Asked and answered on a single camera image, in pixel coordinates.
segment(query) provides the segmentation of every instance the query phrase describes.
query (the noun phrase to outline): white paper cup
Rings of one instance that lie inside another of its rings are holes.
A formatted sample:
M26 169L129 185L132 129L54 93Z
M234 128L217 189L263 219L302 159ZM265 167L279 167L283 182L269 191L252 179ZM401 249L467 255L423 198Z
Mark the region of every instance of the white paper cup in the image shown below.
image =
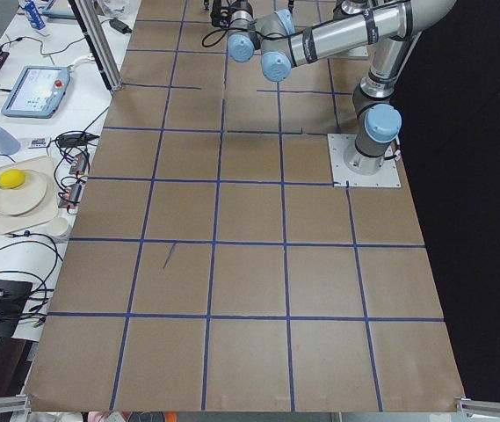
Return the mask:
M58 244L68 242L72 226L63 217L55 217L47 225L47 234Z

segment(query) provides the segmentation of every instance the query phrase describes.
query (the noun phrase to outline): black stand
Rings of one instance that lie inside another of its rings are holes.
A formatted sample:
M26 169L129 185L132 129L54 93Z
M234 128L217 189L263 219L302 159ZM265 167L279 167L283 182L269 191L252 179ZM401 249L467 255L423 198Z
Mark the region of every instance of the black stand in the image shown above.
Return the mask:
M5 296L0 296L0 337L11 337L15 332L32 288L28 281L0 280Z

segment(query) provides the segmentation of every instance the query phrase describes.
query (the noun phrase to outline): blue joint cap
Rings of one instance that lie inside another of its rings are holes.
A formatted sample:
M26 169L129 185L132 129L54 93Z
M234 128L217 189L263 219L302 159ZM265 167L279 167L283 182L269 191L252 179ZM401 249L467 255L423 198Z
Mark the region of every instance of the blue joint cap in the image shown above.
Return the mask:
M389 143L393 141L402 127L400 112L389 104L377 104L365 118L365 130L373 141Z
M281 82L291 74L291 63L278 51L269 51L261 56L261 70L272 82Z
M247 35L234 33L228 37L228 54L234 61L247 62L253 56L254 51L253 42Z
M280 11L275 11L275 14L279 17L279 20L285 27L285 31L287 35L291 33L295 33L293 15L288 9L282 9Z

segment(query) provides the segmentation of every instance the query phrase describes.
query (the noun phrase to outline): black wall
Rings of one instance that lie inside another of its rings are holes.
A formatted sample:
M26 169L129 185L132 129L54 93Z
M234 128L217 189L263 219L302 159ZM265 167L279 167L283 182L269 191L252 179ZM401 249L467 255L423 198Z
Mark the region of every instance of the black wall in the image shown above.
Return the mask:
M500 0L458 0L392 102L466 396L500 402Z

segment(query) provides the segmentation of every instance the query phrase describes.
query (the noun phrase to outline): metal mounting plate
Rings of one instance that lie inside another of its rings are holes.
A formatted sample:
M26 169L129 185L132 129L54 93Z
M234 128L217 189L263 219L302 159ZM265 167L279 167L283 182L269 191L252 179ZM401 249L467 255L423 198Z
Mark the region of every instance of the metal mounting plate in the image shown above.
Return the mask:
M328 134L334 186L346 187L349 184L351 187L402 187L395 160L385 161L380 170L372 176L357 174L345 165L344 151L350 143L355 142L356 137L355 134ZM392 154L392 148L388 147L386 155Z

